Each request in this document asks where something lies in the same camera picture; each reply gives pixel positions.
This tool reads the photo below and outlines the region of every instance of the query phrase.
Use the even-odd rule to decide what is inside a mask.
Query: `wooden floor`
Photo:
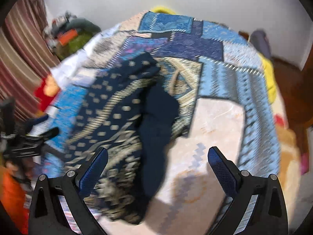
[[[297,136],[300,152],[309,152],[306,129],[313,124],[313,77],[310,72],[273,58],[276,82],[285,102],[289,127]]]

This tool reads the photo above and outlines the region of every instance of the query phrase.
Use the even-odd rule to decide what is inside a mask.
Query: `orange fabric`
[[[58,40],[61,43],[62,46],[65,46],[71,39],[78,36],[78,33],[75,29],[71,29],[67,31],[66,33],[62,34],[61,36],[58,36]]]
[[[6,170],[3,174],[1,203],[22,234],[28,234],[28,214],[24,208],[25,192]]]

